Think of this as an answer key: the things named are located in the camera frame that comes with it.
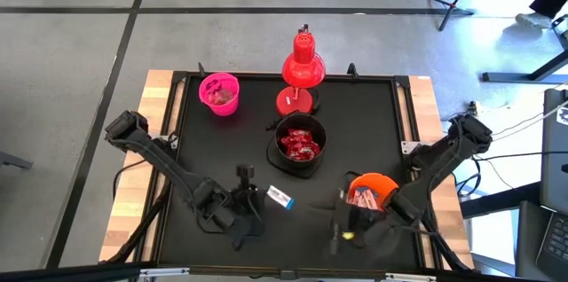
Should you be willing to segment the pink plastic bucket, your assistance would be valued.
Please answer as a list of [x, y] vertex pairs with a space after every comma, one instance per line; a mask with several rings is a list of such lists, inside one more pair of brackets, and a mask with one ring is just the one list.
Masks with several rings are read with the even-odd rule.
[[[215, 106], [208, 101], [208, 94], [217, 89], [230, 90], [233, 93], [233, 99], [222, 105]], [[199, 86], [200, 101], [205, 104], [214, 114], [218, 116], [229, 116], [234, 114], [239, 105], [240, 84], [238, 79], [228, 73], [214, 73], [206, 76]]]

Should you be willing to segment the person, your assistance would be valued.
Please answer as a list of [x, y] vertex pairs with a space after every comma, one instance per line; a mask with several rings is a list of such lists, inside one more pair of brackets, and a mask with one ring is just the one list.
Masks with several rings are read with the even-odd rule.
[[537, 29], [550, 29], [555, 16], [568, 0], [534, 0], [529, 13], [519, 13], [515, 17], [517, 24]]

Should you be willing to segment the grey laptop with sticker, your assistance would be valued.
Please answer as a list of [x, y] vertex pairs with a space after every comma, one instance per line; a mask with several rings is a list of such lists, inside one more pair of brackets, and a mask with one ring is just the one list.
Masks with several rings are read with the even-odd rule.
[[549, 89], [544, 94], [540, 201], [547, 208], [568, 215], [568, 90]]

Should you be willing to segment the black plastic bucket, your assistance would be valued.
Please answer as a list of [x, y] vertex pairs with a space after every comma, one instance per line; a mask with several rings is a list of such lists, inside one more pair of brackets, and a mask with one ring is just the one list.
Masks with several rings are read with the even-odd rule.
[[[312, 178], [322, 163], [327, 142], [327, 134], [321, 123], [313, 115], [296, 112], [281, 118], [267, 129], [274, 131], [265, 149], [268, 163], [289, 176]], [[280, 143], [283, 137], [288, 136], [289, 129], [308, 129], [312, 133], [312, 141], [320, 147], [319, 155], [311, 161], [291, 160]]]

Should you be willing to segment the red desk lamp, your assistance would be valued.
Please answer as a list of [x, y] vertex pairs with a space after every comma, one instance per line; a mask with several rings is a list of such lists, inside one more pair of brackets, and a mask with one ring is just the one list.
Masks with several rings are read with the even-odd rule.
[[309, 26], [303, 24], [294, 37], [292, 52], [282, 65], [281, 76], [287, 87], [276, 97], [276, 110], [280, 116], [296, 112], [313, 114], [318, 109], [319, 94], [315, 88], [323, 82], [326, 66], [315, 47]]

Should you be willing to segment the dark grey laptop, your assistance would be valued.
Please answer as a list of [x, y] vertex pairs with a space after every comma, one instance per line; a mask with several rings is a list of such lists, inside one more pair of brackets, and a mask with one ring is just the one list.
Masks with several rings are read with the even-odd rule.
[[515, 275], [568, 282], [568, 216], [528, 201], [520, 204]]

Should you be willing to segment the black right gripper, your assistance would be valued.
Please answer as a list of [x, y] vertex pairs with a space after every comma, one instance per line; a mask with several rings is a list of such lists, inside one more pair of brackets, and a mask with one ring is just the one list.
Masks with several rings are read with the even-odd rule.
[[336, 200], [310, 202], [311, 209], [332, 213], [330, 254], [338, 255], [342, 244], [358, 249], [371, 247], [377, 255], [395, 253], [400, 245], [401, 233], [396, 228], [392, 214], [385, 210], [385, 205], [397, 190], [398, 186], [395, 185], [380, 194], [379, 197], [386, 201], [377, 202], [377, 208], [351, 204], [349, 186], [346, 184], [339, 189]]

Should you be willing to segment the orange plastic bucket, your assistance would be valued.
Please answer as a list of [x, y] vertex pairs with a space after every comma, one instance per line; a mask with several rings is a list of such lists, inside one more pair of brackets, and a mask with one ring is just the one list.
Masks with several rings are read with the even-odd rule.
[[354, 191], [357, 187], [374, 189], [386, 196], [383, 203], [383, 211], [369, 209], [372, 211], [384, 212], [385, 207], [388, 204], [389, 199], [391, 198], [391, 195], [398, 190], [398, 184], [390, 177], [381, 173], [369, 172], [361, 174], [354, 171], [347, 171], [343, 178], [345, 185], [340, 192], [340, 200], [344, 201], [347, 204], [351, 204], [357, 207], [356, 205], [351, 203]]

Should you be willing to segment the grey furniture foot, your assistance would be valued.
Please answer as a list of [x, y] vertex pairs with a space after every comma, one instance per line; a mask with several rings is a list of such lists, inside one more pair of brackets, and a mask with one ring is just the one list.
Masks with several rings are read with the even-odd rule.
[[21, 159], [20, 157], [0, 151], [0, 166], [12, 166], [29, 170], [32, 168], [33, 163], [31, 161], [27, 161]]

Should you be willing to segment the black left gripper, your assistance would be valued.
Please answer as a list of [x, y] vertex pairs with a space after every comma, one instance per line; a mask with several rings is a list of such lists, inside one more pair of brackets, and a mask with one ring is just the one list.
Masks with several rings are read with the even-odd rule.
[[253, 184], [254, 175], [252, 165], [239, 164], [236, 176], [240, 182], [230, 191], [206, 178], [192, 192], [198, 227], [208, 234], [226, 235], [235, 251], [241, 249], [245, 239], [261, 237], [265, 231], [263, 215], [268, 189]]

